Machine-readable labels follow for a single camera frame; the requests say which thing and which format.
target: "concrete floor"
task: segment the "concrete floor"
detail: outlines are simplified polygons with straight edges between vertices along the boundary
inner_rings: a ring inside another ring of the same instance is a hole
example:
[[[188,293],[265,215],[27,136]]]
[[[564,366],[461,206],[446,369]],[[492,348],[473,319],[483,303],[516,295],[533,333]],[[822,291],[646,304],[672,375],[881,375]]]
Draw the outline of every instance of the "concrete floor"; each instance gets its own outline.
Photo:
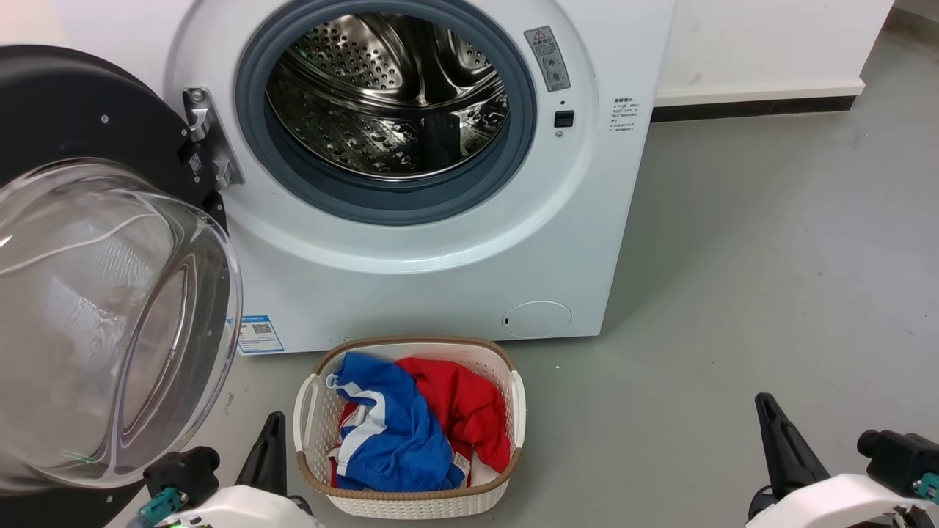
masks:
[[[939,56],[884,38],[863,78],[846,114],[652,127],[603,334],[505,345],[522,464],[490,512],[426,526],[742,526],[768,484],[760,391],[832,474],[863,473],[868,428],[939,440]],[[319,359],[238,357],[193,441],[224,483]],[[330,528],[413,525],[289,471]]]
[[[939,2],[935,0],[896,0],[893,7],[939,22]]]

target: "stainless steel drum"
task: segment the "stainless steel drum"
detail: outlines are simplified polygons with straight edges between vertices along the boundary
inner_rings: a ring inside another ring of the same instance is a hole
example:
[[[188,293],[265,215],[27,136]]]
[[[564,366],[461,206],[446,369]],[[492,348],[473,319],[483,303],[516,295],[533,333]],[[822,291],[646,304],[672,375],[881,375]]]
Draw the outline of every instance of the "stainless steel drum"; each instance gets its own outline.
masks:
[[[281,56],[267,92],[304,147],[385,181],[429,178],[471,160],[509,112],[499,75],[471,42],[386,13],[313,28]]]

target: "cable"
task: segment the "cable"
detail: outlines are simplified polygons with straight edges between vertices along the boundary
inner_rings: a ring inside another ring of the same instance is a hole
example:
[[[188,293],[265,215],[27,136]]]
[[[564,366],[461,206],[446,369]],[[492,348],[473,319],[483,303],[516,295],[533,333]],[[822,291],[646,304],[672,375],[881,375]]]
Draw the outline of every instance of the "cable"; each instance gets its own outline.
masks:
[[[6,268],[5,270],[0,270],[0,277],[6,275],[7,273],[18,272],[19,270],[22,270],[23,268],[29,267],[29,266],[31,266],[31,265],[33,265],[33,264],[39,262],[39,261],[42,260],[43,258],[48,258],[48,257],[50,257],[50,256],[58,255],[58,254],[60,254],[60,253],[62,253],[62,252],[68,251],[69,249],[78,249],[78,248],[80,248],[80,247],[85,247],[85,246],[87,246],[87,245],[96,244],[96,243],[98,243],[98,242],[100,242],[100,241],[105,241],[105,240],[111,238],[112,236],[114,236],[114,234],[115,234],[117,231],[120,231],[120,230],[123,229],[124,227],[127,227],[128,225],[130,225],[130,224],[131,224],[132,222],[134,222],[135,220],[139,220],[139,219],[141,219],[141,218],[146,218],[146,217],[148,217],[148,216],[159,216],[159,215],[157,215],[157,214],[138,214],[137,216],[132,216],[131,218],[128,218],[128,219],[125,220],[124,222],[121,222],[120,224],[116,225],[114,229],[111,229],[111,230],[108,231],[107,233],[104,233],[103,235],[101,235],[101,236],[99,236],[99,237],[96,237],[96,238],[94,238],[94,239],[91,239],[90,241],[84,241],[84,242],[79,242],[79,243],[77,243],[77,244],[72,244],[72,245],[67,245],[67,246],[65,246],[65,247],[60,247],[60,248],[54,249],[54,250],[52,250],[52,251],[50,251],[50,252],[43,253],[42,255],[34,256],[34,257],[30,258],[29,260],[26,260],[25,262],[21,262],[20,264],[17,264],[17,265],[15,265],[15,266],[10,266],[9,268]]]

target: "basket handle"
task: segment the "basket handle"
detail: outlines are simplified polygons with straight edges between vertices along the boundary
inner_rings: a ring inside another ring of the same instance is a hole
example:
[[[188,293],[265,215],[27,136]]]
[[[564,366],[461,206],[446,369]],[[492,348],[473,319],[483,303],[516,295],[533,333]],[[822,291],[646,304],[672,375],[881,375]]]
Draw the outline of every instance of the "basket handle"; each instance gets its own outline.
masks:
[[[516,449],[525,443],[525,413],[528,405],[525,403],[525,383],[517,370],[512,371],[512,415],[515,417]]]
[[[297,392],[297,401],[294,402],[294,447],[298,452],[303,451],[307,441],[310,440],[310,428],[313,425],[313,417],[316,415],[316,393],[319,391],[319,386],[314,385],[313,382],[317,378],[319,377],[314,373],[303,382],[300,391]],[[310,409],[304,417],[302,415],[303,402],[307,397],[309,397]]]

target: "laundry basket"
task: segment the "laundry basket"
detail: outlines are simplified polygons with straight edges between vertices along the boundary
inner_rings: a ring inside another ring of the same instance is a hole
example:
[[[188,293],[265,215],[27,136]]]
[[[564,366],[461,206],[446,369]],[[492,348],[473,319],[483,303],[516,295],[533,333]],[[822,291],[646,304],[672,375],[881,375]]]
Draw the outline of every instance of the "laundry basket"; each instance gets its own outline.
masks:
[[[327,456],[340,442],[338,423],[346,401],[326,388],[326,377],[339,369],[347,352],[397,361],[406,357],[459,363],[492,381],[505,401],[506,432],[512,448],[508,467],[478,487],[385,493],[333,488]],[[333,349],[303,383],[294,407],[294,445],[300,472],[317,491],[351,515],[377,519],[446,519],[482,513],[496,505],[516,470],[525,442],[525,386],[512,360],[499,345],[483,339],[407,335],[351,341]]]

